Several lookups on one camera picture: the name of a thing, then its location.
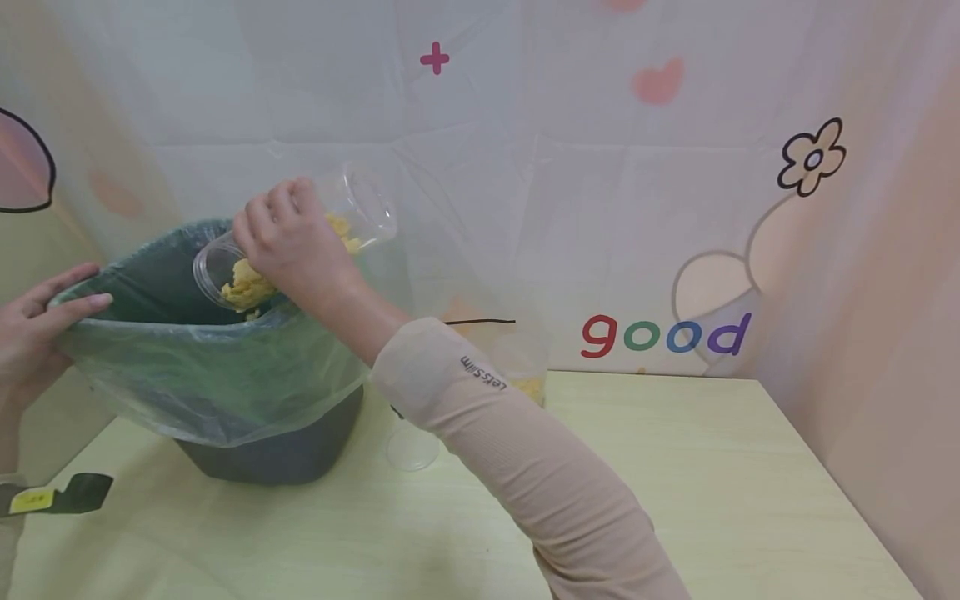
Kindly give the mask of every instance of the scrambled egg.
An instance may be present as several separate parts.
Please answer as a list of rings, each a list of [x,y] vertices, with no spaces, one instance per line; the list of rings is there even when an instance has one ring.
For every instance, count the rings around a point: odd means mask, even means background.
[[[233,263],[233,285],[225,283],[220,290],[220,295],[238,313],[256,308],[273,294],[276,294],[274,285],[263,275],[254,271],[247,258],[241,258]]]
[[[349,237],[350,223],[344,217],[338,217],[335,214],[327,213],[326,221],[330,223],[333,230],[340,236],[347,252],[356,254],[360,250],[360,240]],[[255,271],[250,266],[250,260],[241,258],[233,263],[233,283],[225,283],[220,290],[220,295],[232,305],[238,313],[247,312],[256,308],[271,296],[276,294],[274,284]],[[247,315],[247,321],[255,321],[260,317],[260,311],[254,311]]]
[[[511,381],[511,385],[528,395],[534,402],[543,406],[543,380],[538,378],[518,379]]]

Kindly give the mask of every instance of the hand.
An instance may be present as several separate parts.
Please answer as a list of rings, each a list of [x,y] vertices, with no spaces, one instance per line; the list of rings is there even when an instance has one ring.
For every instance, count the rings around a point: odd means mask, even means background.
[[[56,294],[98,272],[94,264],[80,265],[0,307],[0,413],[4,416],[22,416],[70,366],[70,359],[54,346],[57,336],[110,306],[113,297],[99,294],[47,310]]]
[[[233,238],[251,266],[324,323],[367,289],[325,214],[313,181],[299,178],[257,196],[233,219]]]

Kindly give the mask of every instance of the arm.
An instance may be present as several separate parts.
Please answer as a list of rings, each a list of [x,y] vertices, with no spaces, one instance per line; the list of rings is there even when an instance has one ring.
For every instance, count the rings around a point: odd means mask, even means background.
[[[47,304],[97,271],[96,265],[81,265],[0,307],[0,483],[26,483],[16,474],[23,415],[70,366],[70,360],[54,349],[54,340],[70,325],[107,308],[113,298],[72,300],[49,311]],[[0,519],[0,598],[10,593],[23,524],[24,516]]]
[[[468,372],[465,362],[487,360],[452,329],[411,322],[367,287],[318,215],[311,183],[288,181],[248,204],[234,236],[257,271],[373,365],[397,410],[437,434],[499,500],[533,542],[555,597],[688,598],[626,484],[521,392]]]

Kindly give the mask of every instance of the light green table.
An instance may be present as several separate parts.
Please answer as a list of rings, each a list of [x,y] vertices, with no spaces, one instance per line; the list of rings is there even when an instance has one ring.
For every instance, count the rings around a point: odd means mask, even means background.
[[[547,409],[631,485],[695,598],[919,599],[756,382],[557,372]],[[110,473],[106,505],[31,516],[12,597],[549,598],[529,542],[457,459],[390,467],[393,423],[374,398],[325,479],[260,489],[117,420],[57,481]]]

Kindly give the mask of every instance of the beige arm sleeve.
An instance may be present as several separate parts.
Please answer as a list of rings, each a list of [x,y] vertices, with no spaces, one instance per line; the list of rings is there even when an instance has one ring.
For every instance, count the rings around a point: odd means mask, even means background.
[[[562,423],[435,319],[404,326],[373,383],[460,457],[534,544],[559,600],[689,598],[630,489]]]

